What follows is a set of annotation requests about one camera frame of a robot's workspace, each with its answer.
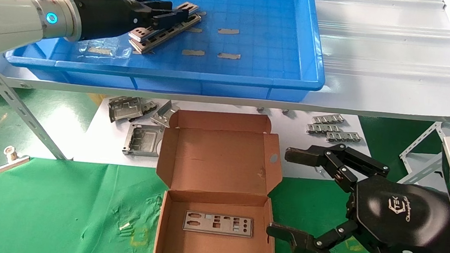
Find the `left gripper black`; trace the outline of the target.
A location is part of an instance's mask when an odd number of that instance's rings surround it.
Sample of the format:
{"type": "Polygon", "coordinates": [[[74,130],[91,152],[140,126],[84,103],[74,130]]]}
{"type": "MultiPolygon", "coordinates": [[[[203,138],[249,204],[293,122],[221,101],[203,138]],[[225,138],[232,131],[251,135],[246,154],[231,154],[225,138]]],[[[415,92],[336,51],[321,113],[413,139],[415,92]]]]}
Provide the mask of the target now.
{"type": "Polygon", "coordinates": [[[134,28],[172,28],[189,17],[186,9],[172,9],[162,0],[73,0],[80,18],[79,41],[120,36],[134,28]]]}

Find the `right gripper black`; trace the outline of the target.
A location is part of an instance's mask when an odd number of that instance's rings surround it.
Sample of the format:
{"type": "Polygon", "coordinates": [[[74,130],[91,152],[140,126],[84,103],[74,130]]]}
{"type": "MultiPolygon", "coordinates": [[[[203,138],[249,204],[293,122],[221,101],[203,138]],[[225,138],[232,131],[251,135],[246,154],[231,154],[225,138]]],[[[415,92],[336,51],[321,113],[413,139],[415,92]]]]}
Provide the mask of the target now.
{"type": "Polygon", "coordinates": [[[287,148],[285,160],[322,167],[349,199],[348,220],[319,237],[279,223],[267,234],[285,241],[292,253],[331,253],[348,238],[371,253],[450,253],[450,200],[444,192],[387,180],[390,169],[345,144],[287,148]],[[351,171],[367,176],[358,182],[351,171]]]}

